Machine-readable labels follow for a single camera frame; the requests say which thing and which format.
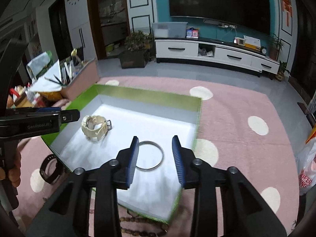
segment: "black planter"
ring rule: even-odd
[[[145,50],[140,51],[124,51],[118,56],[121,61],[122,69],[144,68],[147,64],[144,54]]]

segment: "beige watch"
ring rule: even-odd
[[[97,137],[98,141],[100,141],[102,136],[112,129],[112,123],[111,120],[106,120],[102,116],[85,116],[81,123],[81,129],[88,138]]]

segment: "silver bangle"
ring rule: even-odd
[[[139,170],[141,170],[141,171],[152,171],[152,170],[158,168],[158,167],[162,164],[165,155],[164,155],[164,153],[163,153],[163,149],[162,149],[162,148],[160,147],[160,145],[158,145],[157,143],[155,143],[155,142],[153,142],[153,141],[141,141],[141,142],[139,143],[139,146],[142,146],[142,145],[145,145],[145,144],[149,144],[149,145],[153,145],[153,146],[157,147],[157,148],[160,150],[161,154],[162,154],[162,159],[161,159],[161,161],[160,161],[156,166],[154,166],[154,167],[150,167],[150,168],[141,168],[141,167],[139,167],[139,166],[136,166],[136,167],[137,167]]]

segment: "finger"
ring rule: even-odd
[[[8,177],[11,182],[17,181],[21,176],[21,170],[17,167],[9,170]]]
[[[13,163],[17,168],[21,168],[21,153],[16,152]]]
[[[2,181],[3,179],[5,179],[5,171],[0,168],[0,181]]]
[[[26,139],[22,139],[19,144],[18,144],[18,147],[17,147],[17,151],[18,152],[21,152],[23,150],[23,148],[25,147],[25,145],[29,142],[31,138],[26,138]]]
[[[19,179],[18,179],[17,181],[15,181],[15,182],[12,182],[12,185],[13,185],[13,187],[17,188],[17,187],[19,187],[20,183],[21,183],[21,178],[19,178]]]

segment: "pink rug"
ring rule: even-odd
[[[103,78],[100,81],[103,84],[107,82],[203,97],[196,156],[217,168],[238,167],[290,233],[297,217],[299,200],[295,159],[282,122],[265,94],[229,85],[175,78],[132,76]],[[40,138],[32,139],[22,152],[22,183],[18,188],[20,206],[14,214],[21,217],[25,224],[43,205],[43,197],[48,198],[58,185],[51,187],[46,183],[34,183],[34,178],[41,182],[36,169],[47,153],[49,150]],[[167,236],[190,235],[193,203],[194,190],[184,191]],[[90,212],[93,216],[93,204]],[[127,216],[123,208],[119,212],[120,216]],[[221,209],[218,214],[221,236]],[[92,218],[90,235],[93,233]],[[142,223],[124,222],[121,225],[138,231],[158,231]]]

